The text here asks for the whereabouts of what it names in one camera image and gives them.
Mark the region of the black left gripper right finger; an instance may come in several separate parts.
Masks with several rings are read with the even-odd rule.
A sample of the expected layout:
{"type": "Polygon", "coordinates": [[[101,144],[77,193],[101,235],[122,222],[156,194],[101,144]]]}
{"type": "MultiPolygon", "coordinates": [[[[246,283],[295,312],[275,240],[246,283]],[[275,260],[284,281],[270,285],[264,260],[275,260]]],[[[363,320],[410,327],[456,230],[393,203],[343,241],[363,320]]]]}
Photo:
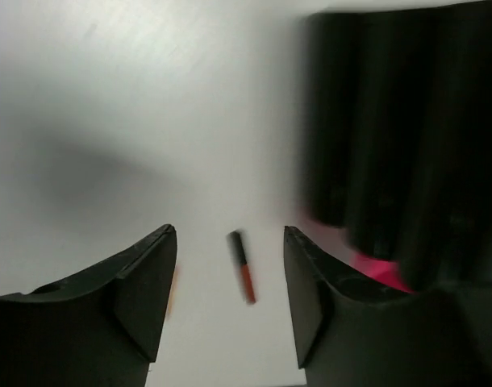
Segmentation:
{"type": "Polygon", "coordinates": [[[492,386],[492,284],[405,293],[296,227],[284,231],[284,264],[309,386],[492,386]]]}

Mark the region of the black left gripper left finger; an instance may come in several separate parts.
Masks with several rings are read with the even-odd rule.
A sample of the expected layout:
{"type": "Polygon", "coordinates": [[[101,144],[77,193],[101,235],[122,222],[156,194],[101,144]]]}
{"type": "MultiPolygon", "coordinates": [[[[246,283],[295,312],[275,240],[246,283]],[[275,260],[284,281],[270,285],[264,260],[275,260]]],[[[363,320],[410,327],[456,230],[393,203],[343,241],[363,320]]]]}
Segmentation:
{"type": "Polygon", "coordinates": [[[166,224],[28,294],[0,296],[0,386],[143,386],[177,259],[166,224]]]}

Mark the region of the black drawer organizer cabinet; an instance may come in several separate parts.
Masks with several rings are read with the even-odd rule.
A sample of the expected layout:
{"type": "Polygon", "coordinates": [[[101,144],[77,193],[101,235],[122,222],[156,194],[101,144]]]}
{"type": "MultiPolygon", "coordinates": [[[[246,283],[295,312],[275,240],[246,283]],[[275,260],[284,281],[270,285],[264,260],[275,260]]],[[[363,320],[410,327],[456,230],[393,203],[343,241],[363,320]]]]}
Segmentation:
{"type": "Polygon", "coordinates": [[[492,282],[492,1],[306,25],[306,202],[421,290],[492,282]]]}

